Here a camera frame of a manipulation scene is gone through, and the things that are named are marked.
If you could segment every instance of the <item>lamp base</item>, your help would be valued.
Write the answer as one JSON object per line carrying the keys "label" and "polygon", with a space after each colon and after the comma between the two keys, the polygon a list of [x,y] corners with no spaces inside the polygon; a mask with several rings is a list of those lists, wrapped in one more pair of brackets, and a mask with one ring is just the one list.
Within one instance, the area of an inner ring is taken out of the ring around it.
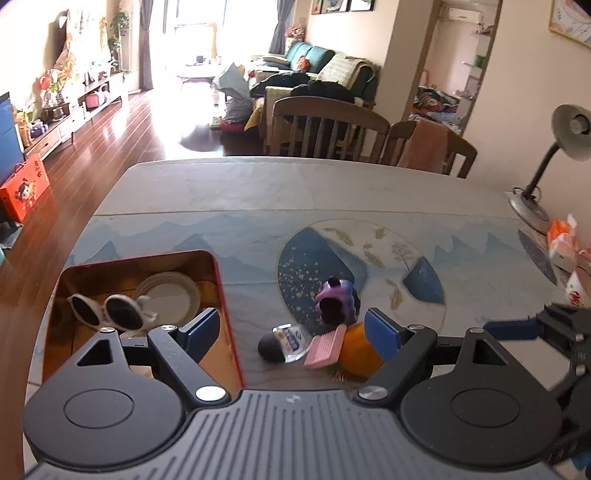
{"label": "lamp base", "polygon": [[550,226],[550,217],[538,203],[524,194],[514,193],[509,200],[515,213],[530,227],[544,235]]}

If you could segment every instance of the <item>framed picture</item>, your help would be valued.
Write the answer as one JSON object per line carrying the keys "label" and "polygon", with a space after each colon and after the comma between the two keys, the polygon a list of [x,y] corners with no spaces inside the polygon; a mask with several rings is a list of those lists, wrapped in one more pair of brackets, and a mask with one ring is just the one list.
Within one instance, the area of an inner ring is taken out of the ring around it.
{"label": "framed picture", "polygon": [[553,0],[550,31],[591,47],[591,1]]}
{"label": "framed picture", "polygon": [[350,0],[350,12],[369,12],[374,9],[375,0]]}
{"label": "framed picture", "polygon": [[337,12],[347,11],[348,0],[323,0],[321,13],[324,14],[335,14]]}
{"label": "framed picture", "polygon": [[322,13],[322,0],[313,0],[312,15],[320,15]]}

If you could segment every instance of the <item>white plate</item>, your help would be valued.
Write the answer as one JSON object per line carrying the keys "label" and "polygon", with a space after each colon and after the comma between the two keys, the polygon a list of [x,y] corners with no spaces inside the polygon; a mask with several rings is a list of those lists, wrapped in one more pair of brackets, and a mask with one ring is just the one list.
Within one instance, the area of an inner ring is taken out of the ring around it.
{"label": "white plate", "polygon": [[158,314],[159,325],[185,325],[199,311],[201,294],[195,282],[179,272],[162,272],[144,280],[134,293],[150,299],[144,310]]}

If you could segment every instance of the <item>chair backrest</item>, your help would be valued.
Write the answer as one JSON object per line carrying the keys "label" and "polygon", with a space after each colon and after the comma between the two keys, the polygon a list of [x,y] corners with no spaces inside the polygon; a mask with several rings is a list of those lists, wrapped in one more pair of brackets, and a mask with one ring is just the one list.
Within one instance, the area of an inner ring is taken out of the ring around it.
{"label": "chair backrest", "polygon": [[[270,154],[276,157],[281,155],[281,144],[284,142],[281,133],[286,116],[293,117],[287,153],[289,157],[295,156],[298,151],[302,157],[307,157],[309,149],[313,146],[314,158],[321,158],[321,155],[322,158],[334,158],[338,153],[341,160],[359,161],[366,131],[373,130],[377,136],[369,161],[376,163],[390,127],[389,122],[382,116],[352,103],[312,96],[284,98],[273,106]],[[296,146],[299,143],[298,130],[301,126],[304,126],[304,132],[299,149]],[[342,141],[340,145],[337,145],[338,140]]]}
{"label": "chair backrest", "polygon": [[[384,154],[380,159],[379,163],[382,165],[398,165],[406,142],[412,136],[414,128],[417,126],[416,121],[399,122],[390,127],[388,131],[388,140],[386,142],[386,148]],[[447,132],[447,153],[446,159],[443,164],[443,170],[441,173],[449,175],[452,171],[453,163],[457,155],[465,157],[464,163],[460,168],[457,176],[458,178],[465,179],[476,160],[478,151],[466,140],[459,135],[455,134],[451,130]]]}

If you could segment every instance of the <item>window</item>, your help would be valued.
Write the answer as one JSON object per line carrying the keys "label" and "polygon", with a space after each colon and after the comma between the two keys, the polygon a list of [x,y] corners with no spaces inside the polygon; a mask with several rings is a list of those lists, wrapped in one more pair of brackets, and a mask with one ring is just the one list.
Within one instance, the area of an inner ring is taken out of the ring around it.
{"label": "window", "polygon": [[218,25],[217,52],[224,63],[248,64],[268,52],[277,25],[277,0],[178,0],[175,44],[178,61],[209,57],[212,29]]}

